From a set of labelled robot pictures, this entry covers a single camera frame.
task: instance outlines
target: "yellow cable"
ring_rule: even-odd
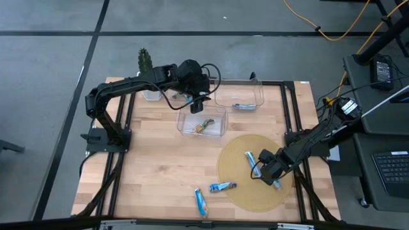
[[[395,11],[397,9],[399,9],[399,7],[401,7],[402,5],[404,5],[405,3],[407,3],[409,0],[404,0],[401,4],[397,5],[389,14],[388,17],[390,17],[393,13],[395,13]],[[357,54],[359,54],[362,49],[368,44],[368,42],[371,40],[371,38],[373,37],[373,35],[379,30],[379,28],[381,28],[381,26],[383,25],[383,22],[379,23],[379,25],[375,28],[375,30],[371,33],[371,35],[369,35],[369,38],[366,40],[366,42],[360,47],[360,49],[358,50]],[[338,88],[338,92],[337,92],[337,96],[339,96],[339,94],[341,93],[341,86],[344,82],[344,79],[346,77],[346,72],[344,72],[343,78],[341,79],[340,83],[339,83],[339,88]]]
[[[291,12],[293,12],[297,17],[299,17],[300,19],[302,19],[302,20],[304,20],[304,21],[310,23],[310,24],[313,25],[315,28],[317,28],[317,25],[316,25],[316,24],[314,24],[313,22],[311,22],[311,21],[308,20],[307,18],[305,18],[305,17],[303,17],[303,16],[297,14],[293,9],[291,9],[291,7],[289,6],[289,4],[287,3],[287,0],[282,0],[282,1],[284,1],[284,4],[287,6],[287,8],[288,8],[289,10],[291,10]],[[358,20],[361,18],[363,12],[364,12],[365,9],[367,8],[367,6],[368,6],[368,4],[369,4],[370,1],[371,1],[371,0],[368,0],[368,1],[366,2],[365,6],[364,6],[363,9],[360,11],[360,13],[359,13],[358,17],[355,19],[355,21],[351,24],[350,28],[349,28],[342,36],[340,36],[339,38],[329,38],[329,37],[328,37],[327,35],[325,35],[325,33],[324,33],[322,30],[320,30],[320,29],[318,30],[318,32],[320,32],[320,33],[322,34],[322,36],[324,36],[324,38],[326,38],[328,41],[336,42],[336,41],[339,41],[339,40],[343,39],[343,38],[351,31],[351,29],[355,26],[355,24],[358,22]]]

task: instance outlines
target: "wooden table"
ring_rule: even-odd
[[[107,78],[107,82],[118,80],[121,78]],[[310,85],[308,82],[295,82],[295,89],[302,126],[312,128],[318,120]],[[163,99],[147,102],[141,92],[137,93],[130,126],[132,142],[125,155],[114,216],[199,220],[201,216],[197,210],[194,188],[200,187],[210,210],[209,220],[300,221],[295,188],[280,206],[265,213],[243,210],[231,203],[223,192],[211,194],[207,189],[209,184],[217,183],[217,159],[221,149],[231,139],[243,134],[261,134],[284,146],[286,125],[280,87],[263,86],[263,91],[265,102],[257,112],[230,112],[227,132],[216,140],[182,136],[176,129],[177,111],[171,110]],[[129,95],[124,106],[123,123],[128,98]],[[107,111],[112,118],[116,116],[118,103],[119,98],[109,102]],[[288,103],[291,123],[295,124],[291,99],[288,99]],[[211,100],[207,104],[215,105],[215,102]],[[97,153],[85,163],[73,214],[82,211],[100,188],[106,160],[107,153]],[[311,157],[309,165],[318,197],[331,214],[340,218],[328,165],[318,157]],[[107,213],[110,197],[111,192],[108,191],[103,214]],[[304,201],[307,218],[311,219],[305,191]]]

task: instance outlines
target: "cactus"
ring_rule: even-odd
[[[151,56],[145,48],[141,48],[138,55],[138,65],[141,74],[153,69]]]

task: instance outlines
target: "black floor stripe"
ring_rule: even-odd
[[[108,5],[109,0],[105,0],[101,9],[100,16],[98,18],[98,22],[95,27],[95,32],[99,32],[101,30],[102,23],[104,22],[105,14],[108,9]],[[56,179],[58,167],[64,153],[65,144],[68,139],[68,134],[70,133],[72,121],[77,110],[78,101],[81,96],[82,88],[84,87],[84,83],[88,74],[89,66],[91,64],[91,60],[95,51],[97,41],[98,36],[93,36],[91,39],[91,43],[89,44],[89,48],[85,57],[81,74],[79,76],[78,83],[73,92],[68,112],[65,115],[63,126],[61,127],[60,133],[58,135],[56,145],[52,152],[51,159],[45,173],[45,177],[42,181],[42,186],[40,187],[40,191],[35,202],[35,207],[33,208],[33,220],[41,220],[44,216],[44,212],[47,207],[47,203],[51,194],[54,180]]]
[[[326,32],[327,36],[342,36],[345,32]],[[368,37],[372,32],[349,32],[348,37]],[[294,31],[0,31],[0,36],[281,36],[321,37],[318,32]]]

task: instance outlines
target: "keyboard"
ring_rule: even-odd
[[[409,198],[409,153],[393,151],[372,155],[386,193]]]

